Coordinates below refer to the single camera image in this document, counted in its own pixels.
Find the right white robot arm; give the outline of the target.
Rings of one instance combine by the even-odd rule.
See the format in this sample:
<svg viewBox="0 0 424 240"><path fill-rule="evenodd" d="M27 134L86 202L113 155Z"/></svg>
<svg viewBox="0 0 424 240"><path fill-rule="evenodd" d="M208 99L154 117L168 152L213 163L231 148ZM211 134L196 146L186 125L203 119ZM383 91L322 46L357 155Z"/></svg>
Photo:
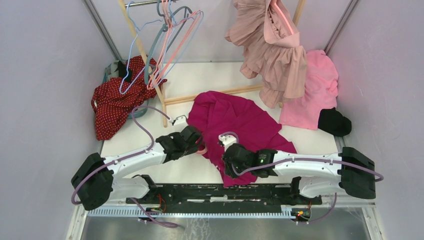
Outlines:
<svg viewBox="0 0 424 240"><path fill-rule="evenodd" d="M256 152L238 143L223 157L225 174L235 179L247 173L257 178L292 177L289 199L302 204L322 195L346 193L365 200L376 198L376 183L384 180L375 162L353 147L331 154L298 154L262 149Z"/></svg>

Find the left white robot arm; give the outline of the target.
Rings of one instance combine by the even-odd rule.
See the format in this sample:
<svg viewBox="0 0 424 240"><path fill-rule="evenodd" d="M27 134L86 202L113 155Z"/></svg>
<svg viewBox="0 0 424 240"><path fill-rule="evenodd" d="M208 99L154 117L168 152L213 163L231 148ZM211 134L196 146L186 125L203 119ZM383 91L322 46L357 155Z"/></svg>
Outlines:
<svg viewBox="0 0 424 240"><path fill-rule="evenodd" d="M149 204L156 200L158 191L148 177L128 175L151 166L178 160L199 151L203 138L194 126L180 132L158 137L152 146L123 155L101 157L90 154L74 176L71 202L86 211L95 210L109 200L135 198Z"/></svg>

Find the dusty pink skirt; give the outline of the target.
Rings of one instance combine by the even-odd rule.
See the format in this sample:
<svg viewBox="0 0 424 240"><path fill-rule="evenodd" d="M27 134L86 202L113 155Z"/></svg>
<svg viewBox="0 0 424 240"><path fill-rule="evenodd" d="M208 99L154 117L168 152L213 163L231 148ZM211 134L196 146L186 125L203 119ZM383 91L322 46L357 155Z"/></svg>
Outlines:
<svg viewBox="0 0 424 240"><path fill-rule="evenodd" d="M242 47L240 72L247 78L262 77L259 97L269 108L305 94L307 53L290 12L280 0L294 34L272 5L272 0L235 0L236 21L225 39Z"/></svg>

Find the magenta garment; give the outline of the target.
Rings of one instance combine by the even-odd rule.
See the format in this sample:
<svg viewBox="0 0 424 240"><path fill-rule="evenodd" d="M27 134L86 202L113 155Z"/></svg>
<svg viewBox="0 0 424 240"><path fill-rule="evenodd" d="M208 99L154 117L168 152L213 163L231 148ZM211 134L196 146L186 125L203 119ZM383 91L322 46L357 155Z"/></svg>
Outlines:
<svg viewBox="0 0 424 240"><path fill-rule="evenodd" d="M194 99L187 122L201 132L207 148L203 156L216 166L224 187L254 183L257 177L250 172L235 179L225 175L222 159L225 150L219 144L219 136L223 133L236 133L239 143L250 151L297 152L294 144L279 134L282 125L252 100L243 97L217 91L203 92Z"/></svg>

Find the pink plastic hanger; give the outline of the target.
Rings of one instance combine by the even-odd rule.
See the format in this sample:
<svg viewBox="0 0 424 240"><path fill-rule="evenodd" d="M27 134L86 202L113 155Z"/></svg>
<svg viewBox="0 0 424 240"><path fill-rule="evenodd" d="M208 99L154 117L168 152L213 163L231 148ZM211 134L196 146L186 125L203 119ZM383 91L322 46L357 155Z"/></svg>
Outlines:
<svg viewBox="0 0 424 240"><path fill-rule="evenodd" d="M290 34L293 35L294 31L293 28L291 27L287 17L285 16L285 14L283 13L283 11L281 10L281 8L279 7L278 3L276 0L272 1L272 5L273 7L276 9L277 13L281 16L281 18L283 19L285 25L287 26L287 29L289 30Z"/></svg>

